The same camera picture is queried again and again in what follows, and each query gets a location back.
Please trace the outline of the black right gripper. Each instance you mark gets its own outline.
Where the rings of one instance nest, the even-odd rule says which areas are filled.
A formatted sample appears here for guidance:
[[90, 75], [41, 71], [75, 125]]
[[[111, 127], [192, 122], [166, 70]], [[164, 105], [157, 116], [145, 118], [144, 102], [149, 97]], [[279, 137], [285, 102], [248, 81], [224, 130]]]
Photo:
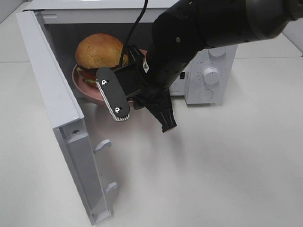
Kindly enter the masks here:
[[136, 46], [124, 47], [129, 64], [112, 71], [108, 67], [96, 72], [96, 83], [104, 102], [116, 122], [129, 119], [128, 100], [136, 110], [146, 108], [165, 133], [177, 126], [169, 87], [189, 64], [189, 47], [182, 44], [151, 44], [143, 56]]

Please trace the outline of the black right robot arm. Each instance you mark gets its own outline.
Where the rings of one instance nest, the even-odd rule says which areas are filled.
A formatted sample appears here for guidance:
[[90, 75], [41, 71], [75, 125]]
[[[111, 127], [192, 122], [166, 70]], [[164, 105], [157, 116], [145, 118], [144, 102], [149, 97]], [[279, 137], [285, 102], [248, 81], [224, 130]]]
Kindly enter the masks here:
[[146, 54], [123, 48], [128, 65], [97, 70], [97, 86], [113, 119], [129, 119], [129, 101], [147, 108], [162, 131], [176, 127], [169, 88], [203, 49], [277, 37], [303, 16], [300, 0], [180, 0], [154, 21]]

